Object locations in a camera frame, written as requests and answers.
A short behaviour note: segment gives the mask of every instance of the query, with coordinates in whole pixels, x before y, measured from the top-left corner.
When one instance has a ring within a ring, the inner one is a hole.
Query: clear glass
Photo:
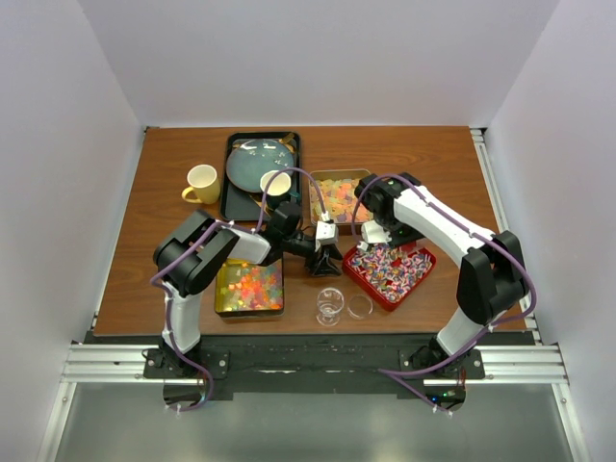
[[[345,296],[338,289],[327,287],[317,295],[317,321],[321,325],[336,325],[345,307]]]
[[[364,320],[372,314],[372,300],[366,295],[354,295],[348,301],[346,310],[354,320]]]

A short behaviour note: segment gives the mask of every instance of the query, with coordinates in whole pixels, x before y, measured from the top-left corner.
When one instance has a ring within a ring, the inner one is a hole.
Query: wire
[[[290,171],[290,170],[298,171],[299,173],[301,173],[303,175],[306,175],[310,179],[310,181],[313,182],[313,184],[315,185],[315,188],[317,190],[317,194],[319,196],[319,202],[321,203],[321,209],[325,210],[322,193],[321,193],[321,190],[319,189],[319,185],[317,185],[317,182],[315,181],[315,179],[306,170],[303,170],[303,169],[297,168],[297,167],[288,167],[288,168],[280,170],[277,173],[275,173],[274,175],[272,175],[272,177],[270,178],[270,180],[266,184],[266,187],[265,187],[264,192],[263,192],[263,200],[262,200],[262,204],[261,204],[261,214],[259,216],[259,223],[257,224],[256,230],[261,229],[261,225],[263,224],[263,217],[264,217],[264,214],[265,214],[265,204],[266,204],[267,191],[270,188],[270,184],[271,184],[272,180],[278,174],[280,174],[280,173],[282,173],[284,171]],[[165,294],[167,295],[167,297],[166,297],[166,305],[165,305],[165,317],[166,317],[166,323],[167,323],[167,331],[168,331],[168,334],[169,334],[169,341],[171,342],[171,347],[173,348],[173,351],[175,352],[177,357],[180,358],[182,361],[184,361],[185,363],[193,366],[195,369],[200,371],[203,374],[203,376],[205,378],[207,378],[207,382],[208,382],[208,384],[207,384],[208,385],[208,392],[207,392],[207,394],[202,396],[202,398],[201,398],[201,400],[199,402],[191,404],[190,406],[185,407],[185,408],[182,408],[182,406],[178,403],[178,405],[177,405],[177,411],[178,412],[193,411],[194,409],[198,409],[199,407],[202,407],[212,397],[212,394],[214,392],[214,378],[212,377],[212,375],[210,374],[210,372],[206,368],[204,368],[200,364],[195,363],[191,359],[187,358],[184,355],[184,353],[182,353],[182,351],[180,350],[179,346],[177,345],[177,342],[175,341],[175,334],[173,332],[173,326],[171,325],[171,310],[173,308],[173,292],[168,287],[166,287],[162,282],[160,282],[160,280],[163,279],[165,276],[167,276],[171,271],[175,270],[189,255],[193,254],[199,247],[201,247],[208,240],[208,238],[214,233],[214,231],[216,231],[216,229],[218,227],[221,227],[221,226],[239,229],[239,230],[244,231],[246,233],[252,232],[252,230],[244,228],[243,226],[237,225],[235,223],[225,223],[223,221],[216,220],[214,223],[212,223],[205,230],[205,232],[184,253],[182,253],[182,255],[180,255],[173,262],[171,262],[166,267],[164,267],[163,269],[158,271],[150,279],[150,284],[151,285],[153,285],[154,287],[158,287],[160,289],[163,289],[163,291],[165,291]]]
[[[158,271],[156,274],[154,274],[152,276],[152,278],[150,279],[150,284],[151,285],[153,285],[155,287],[158,287],[160,289],[163,289],[163,291],[165,291],[165,294],[167,295],[166,303],[165,303],[165,317],[166,317],[166,323],[167,323],[167,331],[169,333],[169,341],[171,342],[171,347],[173,348],[173,351],[175,352],[175,354],[177,355],[178,358],[180,358],[185,363],[193,366],[195,369],[200,371],[205,377],[207,377],[208,393],[201,398],[201,401],[199,401],[199,402],[197,402],[195,404],[191,404],[188,407],[184,407],[183,408],[178,403],[178,405],[177,405],[177,411],[178,412],[193,411],[194,409],[198,409],[199,407],[202,407],[212,397],[212,393],[214,392],[214,378],[212,377],[210,372],[207,369],[205,369],[203,366],[201,366],[200,364],[197,364],[193,360],[187,358],[184,355],[184,353],[182,353],[182,351],[180,350],[179,346],[177,345],[177,343],[175,341],[175,334],[173,333],[173,326],[171,325],[171,309],[173,308],[173,292],[168,287],[166,287],[162,282],[160,282],[160,279],[164,278],[173,269],[177,268],[177,266],[180,263],[182,263],[182,261],[184,261],[184,259],[186,259],[198,247],[200,247],[203,243],[205,243],[205,241],[207,241],[207,239],[212,235],[212,233],[214,233],[216,228],[218,228],[219,226],[222,226],[222,225],[223,225],[223,223],[220,222],[220,221],[215,221],[214,223],[212,223],[208,227],[208,229],[206,229],[205,232],[194,242],[194,244],[192,244],[189,247],[188,250],[186,250],[182,255],[180,255],[176,260],[171,262],[169,265],[167,265],[166,267],[164,267],[163,269]]]
[[[408,391],[410,391],[413,395],[415,395],[417,398],[421,399],[423,402],[425,402],[426,404],[432,406],[432,408],[436,408],[437,410],[441,411],[441,412],[450,412],[448,409],[446,409],[443,406],[439,406],[436,402],[430,400],[430,398],[428,398],[426,395],[424,395],[422,392],[420,392],[418,389],[416,389],[415,387],[410,386],[408,383],[406,383],[404,380],[402,380],[401,378],[399,378],[397,375],[392,374],[392,373],[387,373],[384,372],[385,375],[387,375],[389,378],[391,378],[392,380],[394,380],[395,382],[399,383],[400,385],[402,385],[404,388],[406,388]]]
[[[526,310],[524,310],[524,312],[522,312],[522,313],[520,313],[518,315],[515,315],[515,316],[509,316],[507,318],[503,318],[503,319],[499,319],[499,320],[496,320],[496,321],[492,321],[491,324],[488,324],[487,326],[484,326],[481,330],[479,330],[479,332],[477,332],[471,338],[471,340],[469,340],[458,351],[453,353],[450,357],[448,357],[444,361],[441,361],[440,363],[435,364],[434,366],[430,366],[429,368],[425,368],[425,369],[421,369],[421,370],[417,370],[417,371],[410,371],[410,372],[390,371],[390,370],[386,370],[386,369],[379,369],[378,370],[379,372],[384,373],[388,377],[394,379],[396,382],[400,383],[405,388],[409,389],[415,395],[417,395],[417,396],[421,395],[422,397],[425,398],[425,400],[427,400],[427,402],[430,405],[433,405],[434,403],[430,402],[429,399],[427,399],[427,397],[422,395],[419,391],[417,391],[411,385],[409,385],[406,382],[404,382],[403,380],[401,380],[400,377],[418,377],[420,375],[425,375],[427,373],[438,371],[439,369],[442,369],[447,364],[451,363],[452,361],[455,361],[457,358],[462,356],[470,348],[474,347],[479,339],[481,339],[486,333],[491,332],[492,329],[494,327],[496,327],[497,325],[501,325],[501,324],[503,324],[505,322],[516,321],[516,320],[520,320],[522,318],[525,318],[526,316],[531,314],[534,311],[535,307],[537,306],[537,290],[535,288],[534,283],[532,282],[532,279],[530,278],[530,275],[526,272],[526,269],[524,268],[524,266],[520,262],[518,262],[518,260],[516,260],[516,258],[513,255],[511,255],[504,248],[502,248],[500,245],[494,243],[493,241],[491,241],[489,239],[486,239],[485,237],[483,237],[483,236],[481,236],[481,235],[479,235],[479,234],[477,234],[475,232],[472,232],[471,229],[468,226],[466,226],[464,223],[460,222],[458,219],[452,217],[448,212],[446,212],[445,210],[441,209],[438,205],[434,204],[433,202],[427,201],[425,194],[423,194],[419,190],[419,188],[417,188],[415,185],[413,185],[409,180],[407,180],[406,178],[404,178],[404,177],[402,177],[400,175],[396,175],[396,174],[393,174],[393,173],[387,173],[387,174],[384,174],[384,175],[379,175],[376,178],[373,178],[371,180],[371,182],[368,183],[368,185],[366,185],[364,190],[361,191],[361,193],[359,194],[359,197],[357,197],[357,203],[355,204],[355,208],[353,209],[353,216],[351,218],[351,227],[350,227],[351,232],[353,234],[353,238],[355,239],[355,241],[359,242],[359,238],[357,237],[357,233],[355,232],[355,216],[357,215],[357,210],[359,209],[359,204],[361,204],[362,198],[364,197],[364,194],[366,193],[366,191],[374,183],[376,183],[377,181],[379,181],[381,179],[384,179],[384,178],[394,178],[396,180],[399,180],[399,182],[401,182],[404,186],[406,186],[413,193],[415,193],[421,200],[423,200],[427,207],[431,207],[432,209],[434,209],[435,212],[437,212],[443,218],[447,219],[449,222],[453,223],[455,226],[460,228],[462,231],[467,233],[469,236],[471,236],[472,238],[476,238],[476,239],[480,240],[482,243],[490,246],[492,249],[494,249],[500,255],[502,255],[504,258],[506,258],[509,261],[509,263],[511,263],[511,265],[517,271],[520,272],[520,274],[522,275],[523,279],[525,280],[526,285],[528,286],[528,290],[530,292],[530,304],[528,305],[528,308]],[[440,406],[437,406],[437,408],[439,408],[439,410],[446,411],[445,408],[440,408]]]
[[[298,173],[301,173],[302,175],[304,175],[306,178],[308,178],[311,183],[313,184],[313,186],[315,187],[315,190],[317,190],[317,196],[319,197],[319,203],[321,205],[321,210],[325,211],[325,202],[323,201],[323,194],[321,192],[321,189],[319,188],[319,185],[317,184],[317,181],[315,181],[315,179],[310,175],[310,173],[308,173],[306,170],[304,170],[303,168],[299,168],[299,167],[286,167],[283,168],[282,170],[278,170],[276,171],[270,178],[270,180],[268,181],[268,183],[266,184],[265,189],[263,190],[263,197],[261,198],[261,213],[259,214],[259,221],[257,222],[257,226],[255,229],[255,231],[259,231],[261,229],[261,225],[263,224],[263,218],[265,217],[266,214],[266,199],[268,197],[268,189],[270,188],[271,183],[273,182],[273,179],[278,176],[281,173],[284,173],[286,171],[296,171]]]

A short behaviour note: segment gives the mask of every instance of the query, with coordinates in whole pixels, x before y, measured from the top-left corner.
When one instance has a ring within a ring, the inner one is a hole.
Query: yellow mug
[[[196,166],[186,175],[189,185],[182,191],[182,198],[191,204],[213,204],[220,196],[220,181],[212,166]]]

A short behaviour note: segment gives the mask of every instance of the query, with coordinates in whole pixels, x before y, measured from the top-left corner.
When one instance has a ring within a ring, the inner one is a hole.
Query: glass cup
[[[317,321],[328,327],[336,325],[344,307],[345,297],[342,292],[333,287],[323,289],[317,295]]]

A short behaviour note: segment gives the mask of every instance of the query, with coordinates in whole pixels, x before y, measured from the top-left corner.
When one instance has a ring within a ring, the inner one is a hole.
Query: mug handle
[[[194,188],[192,186],[188,186],[182,191],[182,198],[191,204],[200,204],[201,201],[199,199],[191,199],[190,197],[187,197],[190,193],[194,193]]]

